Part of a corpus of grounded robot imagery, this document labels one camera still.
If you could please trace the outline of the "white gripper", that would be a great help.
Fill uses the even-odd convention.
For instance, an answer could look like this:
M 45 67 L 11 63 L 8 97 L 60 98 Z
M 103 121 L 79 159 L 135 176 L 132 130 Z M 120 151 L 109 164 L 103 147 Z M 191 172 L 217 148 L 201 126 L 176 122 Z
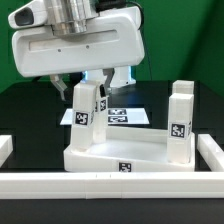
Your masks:
M 139 64 L 145 56 L 138 7 L 98 12 L 94 0 L 32 0 L 8 16 L 14 61 L 24 77 L 50 76 L 66 99 L 60 74 L 103 69 L 106 97 L 116 67 Z

